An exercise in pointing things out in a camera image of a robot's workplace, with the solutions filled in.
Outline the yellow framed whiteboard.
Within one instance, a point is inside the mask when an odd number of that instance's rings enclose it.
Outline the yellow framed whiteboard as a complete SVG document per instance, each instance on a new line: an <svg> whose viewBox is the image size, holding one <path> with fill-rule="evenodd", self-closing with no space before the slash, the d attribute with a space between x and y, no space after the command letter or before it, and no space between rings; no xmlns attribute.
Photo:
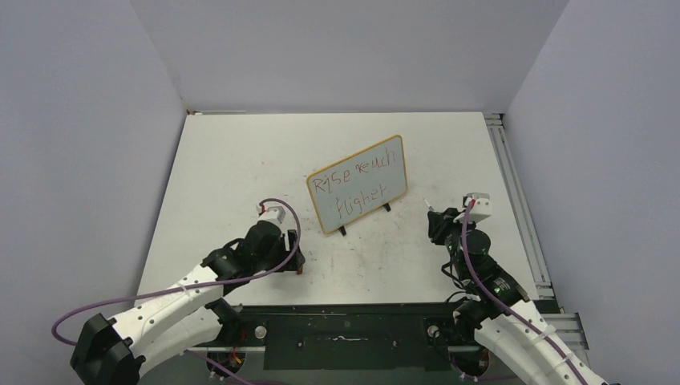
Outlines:
<svg viewBox="0 0 680 385"><path fill-rule="evenodd" d="M347 227L407 192L403 137L390 136L311 173L306 186L322 232Z"/></svg>

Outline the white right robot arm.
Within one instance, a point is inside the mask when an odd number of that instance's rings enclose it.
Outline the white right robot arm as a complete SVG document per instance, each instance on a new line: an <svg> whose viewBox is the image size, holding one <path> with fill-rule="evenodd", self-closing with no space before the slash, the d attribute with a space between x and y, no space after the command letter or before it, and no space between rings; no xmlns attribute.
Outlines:
<svg viewBox="0 0 680 385"><path fill-rule="evenodd" d="M427 211L427 236L449 257L441 271L465 296L452 312L457 339L489 351L525 384L604 384L490 256L476 205L471 199L462 210Z"/></svg>

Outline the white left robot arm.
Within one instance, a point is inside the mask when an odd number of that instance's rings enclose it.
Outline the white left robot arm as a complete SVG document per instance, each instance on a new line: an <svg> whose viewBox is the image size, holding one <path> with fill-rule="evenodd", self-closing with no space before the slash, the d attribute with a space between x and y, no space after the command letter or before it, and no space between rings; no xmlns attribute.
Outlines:
<svg viewBox="0 0 680 385"><path fill-rule="evenodd" d="M243 342L238 310L225 297L260 272L301 273L299 228L259 220L243 238L213 250L155 298L83 325L70 366L85 384L136 384L153 367L189 348Z"/></svg>

